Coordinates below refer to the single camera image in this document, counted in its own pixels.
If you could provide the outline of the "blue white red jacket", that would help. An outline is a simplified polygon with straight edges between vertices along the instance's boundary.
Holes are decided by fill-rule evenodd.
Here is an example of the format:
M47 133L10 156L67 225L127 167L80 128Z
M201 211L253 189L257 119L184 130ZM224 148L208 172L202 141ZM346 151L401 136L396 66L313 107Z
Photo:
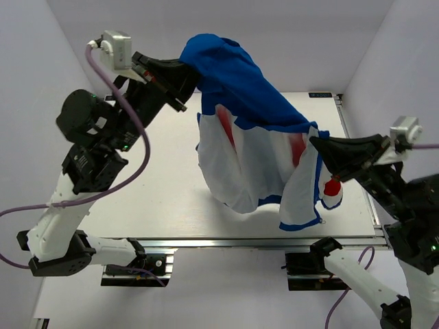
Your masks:
M238 42L198 34L180 61L200 74L198 164L217 201L239 214L277 204L289 232L319 224L318 204L342 203L342 185L311 144L329 132L284 98Z

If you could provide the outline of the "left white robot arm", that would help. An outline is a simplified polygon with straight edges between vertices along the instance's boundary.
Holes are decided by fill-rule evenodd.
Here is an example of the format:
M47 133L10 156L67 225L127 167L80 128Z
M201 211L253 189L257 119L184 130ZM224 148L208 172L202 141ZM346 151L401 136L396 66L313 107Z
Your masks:
M127 165L122 153L131 150L164 106L185 111L200 76L179 60L141 53L132 56L132 68L133 77L119 75L114 84L126 89L124 99L139 124L115 97L102 99L84 89L73 91L62 105L56 124L71 148L42 217L17 234L21 249L32 255L28 265L36 277L71 276L89 265L138 273L146 265L145 249L136 239L99 238L79 226Z

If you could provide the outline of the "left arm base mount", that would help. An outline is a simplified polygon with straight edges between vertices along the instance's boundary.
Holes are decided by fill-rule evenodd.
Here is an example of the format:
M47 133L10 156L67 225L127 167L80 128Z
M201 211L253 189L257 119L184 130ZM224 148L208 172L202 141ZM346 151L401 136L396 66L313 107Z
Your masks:
M146 259L127 269L105 266L102 287L166 287L171 278L176 249L148 249Z

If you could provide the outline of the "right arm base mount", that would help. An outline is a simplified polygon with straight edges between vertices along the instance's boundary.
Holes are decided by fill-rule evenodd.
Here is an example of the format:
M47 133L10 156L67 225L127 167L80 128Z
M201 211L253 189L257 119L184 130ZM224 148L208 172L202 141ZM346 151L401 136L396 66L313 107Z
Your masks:
M285 254L287 283L290 291L344 291L348 286L321 266L310 253Z

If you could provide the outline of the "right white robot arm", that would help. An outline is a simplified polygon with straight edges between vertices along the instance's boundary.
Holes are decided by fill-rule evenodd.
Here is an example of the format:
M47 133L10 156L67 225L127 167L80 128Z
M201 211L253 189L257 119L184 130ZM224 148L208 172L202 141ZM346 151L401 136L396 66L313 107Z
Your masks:
M403 158L415 147L414 140L404 135L310 141L335 180L356 180L395 219L384 230L409 295L382 284L332 237L311 245L311 268L329 271L344 282L369 306L382 328L437 328L438 175L410 182L401 177Z

